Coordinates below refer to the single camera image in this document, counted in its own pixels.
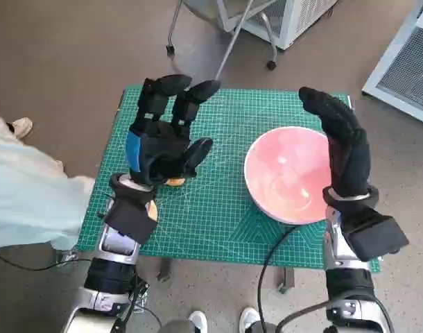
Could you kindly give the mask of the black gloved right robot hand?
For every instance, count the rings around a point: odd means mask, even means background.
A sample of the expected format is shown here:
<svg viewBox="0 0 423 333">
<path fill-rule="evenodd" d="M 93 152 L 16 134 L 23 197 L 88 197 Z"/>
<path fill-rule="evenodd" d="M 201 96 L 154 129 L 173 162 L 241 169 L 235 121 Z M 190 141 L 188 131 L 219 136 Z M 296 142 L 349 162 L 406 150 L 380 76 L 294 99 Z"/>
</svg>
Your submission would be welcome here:
<svg viewBox="0 0 423 333">
<path fill-rule="evenodd" d="M 319 117 L 327 136 L 331 188 L 341 198 L 368 195 L 370 146 L 353 109 L 310 87 L 301 87 L 298 95 L 304 110 Z"/>
</svg>

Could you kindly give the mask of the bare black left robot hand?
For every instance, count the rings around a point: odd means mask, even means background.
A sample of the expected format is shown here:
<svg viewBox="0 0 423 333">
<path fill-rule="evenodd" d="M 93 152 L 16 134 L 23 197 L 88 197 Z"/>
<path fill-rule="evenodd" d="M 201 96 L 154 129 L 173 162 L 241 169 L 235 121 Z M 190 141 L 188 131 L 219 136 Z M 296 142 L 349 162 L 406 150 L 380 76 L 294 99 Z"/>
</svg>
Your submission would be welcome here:
<svg viewBox="0 0 423 333">
<path fill-rule="evenodd" d="M 191 81 L 183 74 L 145 79 L 126 137 L 133 182 L 155 187 L 170 179 L 196 177 L 196 167 L 207 157 L 213 139 L 191 142 L 191 125 L 221 82 L 206 80 L 191 87 Z"/>
</svg>

